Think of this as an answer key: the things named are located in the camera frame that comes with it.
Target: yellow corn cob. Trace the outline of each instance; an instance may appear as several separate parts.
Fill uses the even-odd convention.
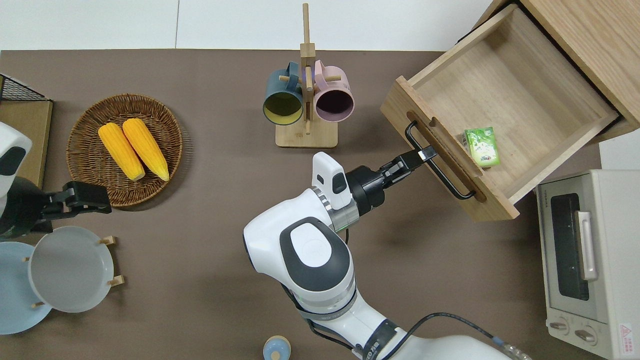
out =
[[[122,130],[149,170],[162,180],[169,181],[166,160],[145,123],[140,119],[129,119],[122,124]]]
[[[140,160],[122,130],[120,130],[120,126],[114,122],[100,126],[98,136],[111,154],[111,157],[116,161],[116,164],[130,180],[140,180],[145,175]]]

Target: wooden mug tree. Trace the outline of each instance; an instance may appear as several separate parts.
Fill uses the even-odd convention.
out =
[[[305,42],[300,44],[300,70],[302,76],[302,119],[291,125],[276,125],[276,145],[279,147],[332,148],[338,145],[338,124],[319,119],[314,108],[313,72],[316,62],[316,45],[309,40],[309,4],[302,4]],[[280,80],[289,78],[280,76]],[[327,81],[340,80],[325,78]]]

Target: wire basket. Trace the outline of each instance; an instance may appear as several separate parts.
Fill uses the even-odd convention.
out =
[[[141,119],[153,135],[169,168],[169,181],[182,157],[182,131],[169,108],[144,95],[122,94],[101,100],[78,119],[67,142],[67,167],[71,178],[107,188],[115,208],[141,204],[161,192],[163,181],[145,167],[145,176],[131,181],[120,170],[98,136],[100,126],[119,126],[130,118]]]
[[[0,101],[50,101],[46,96],[19,83],[7,75],[0,74]]]

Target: mug handle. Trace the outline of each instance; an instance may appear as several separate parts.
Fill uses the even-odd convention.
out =
[[[322,60],[316,60],[314,79],[320,91],[327,89],[329,86],[324,78],[324,64]]]
[[[287,66],[287,76],[289,80],[287,81],[287,91],[294,92],[296,91],[296,86],[298,86],[298,71],[300,66],[295,61],[289,61],[289,66]]]

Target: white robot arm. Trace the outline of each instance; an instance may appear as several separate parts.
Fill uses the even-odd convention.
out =
[[[0,122],[0,241],[31,231],[51,232],[51,220],[111,212],[104,186],[70,181],[61,192],[45,193],[16,176],[30,149],[29,138]]]
[[[407,333],[368,305],[357,290],[351,253],[336,232],[379,206],[384,201],[383,189],[428,157],[419,151],[407,152],[377,172],[358,167],[345,174],[329,155],[317,153],[312,188],[254,218],[244,229],[246,251],[257,272],[282,284],[316,334],[320,330],[338,337],[334,341],[350,348],[360,359],[507,359],[468,336],[435,340],[415,337],[411,333],[419,324]],[[467,322],[445,313],[430,315],[421,322],[438,315]],[[510,358],[530,359],[500,339],[493,340]]]
[[[3,122],[0,122],[0,139],[0,210],[4,210],[6,193],[13,184],[22,160],[31,150],[31,140]]]

